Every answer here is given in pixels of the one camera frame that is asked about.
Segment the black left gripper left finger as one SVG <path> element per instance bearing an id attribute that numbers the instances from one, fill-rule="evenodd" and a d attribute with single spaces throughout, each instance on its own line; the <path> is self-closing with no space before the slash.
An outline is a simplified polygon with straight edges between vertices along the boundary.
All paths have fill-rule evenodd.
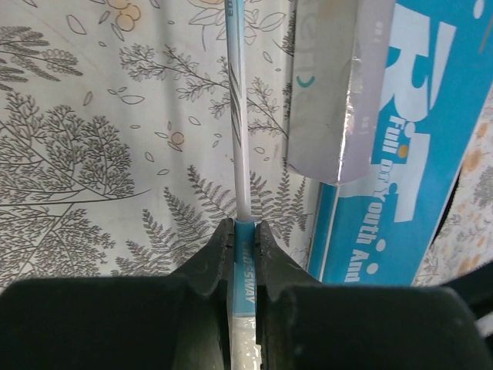
<path id="1" fill-rule="evenodd" d="M 174 272 L 34 278 L 1 295 L 3 369 L 228 369 L 234 226 Z"/>

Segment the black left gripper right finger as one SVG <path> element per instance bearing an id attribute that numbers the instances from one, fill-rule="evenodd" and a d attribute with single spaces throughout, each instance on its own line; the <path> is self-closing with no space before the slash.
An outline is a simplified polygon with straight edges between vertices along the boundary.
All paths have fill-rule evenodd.
<path id="1" fill-rule="evenodd" d="M 483 369 L 485 269 L 435 287 L 322 284 L 255 231 L 265 369 Z"/>

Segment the blue racket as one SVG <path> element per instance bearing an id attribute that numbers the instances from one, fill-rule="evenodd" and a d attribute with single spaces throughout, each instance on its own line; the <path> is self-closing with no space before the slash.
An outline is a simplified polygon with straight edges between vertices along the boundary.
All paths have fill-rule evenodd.
<path id="1" fill-rule="evenodd" d="M 253 259 L 255 223 L 250 192 L 244 3 L 232 0 L 225 1 L 224 5 L 236 193 L 233 238 L 232 368 L 260 369 L 260 346 L 256 340 L 257 282 Z"/>

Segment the blue badminton racket cover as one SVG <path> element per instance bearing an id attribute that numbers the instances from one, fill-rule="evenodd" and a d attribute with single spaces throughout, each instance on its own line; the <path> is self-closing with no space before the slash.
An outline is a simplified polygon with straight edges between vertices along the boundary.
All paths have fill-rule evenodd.
<path id="1" fill-rule="evenodd" d="M 492 84 L 490 1 L 394 8 L 368 175 L 324 186 L 308 263 L 325 284 L 410 284 Z"/>

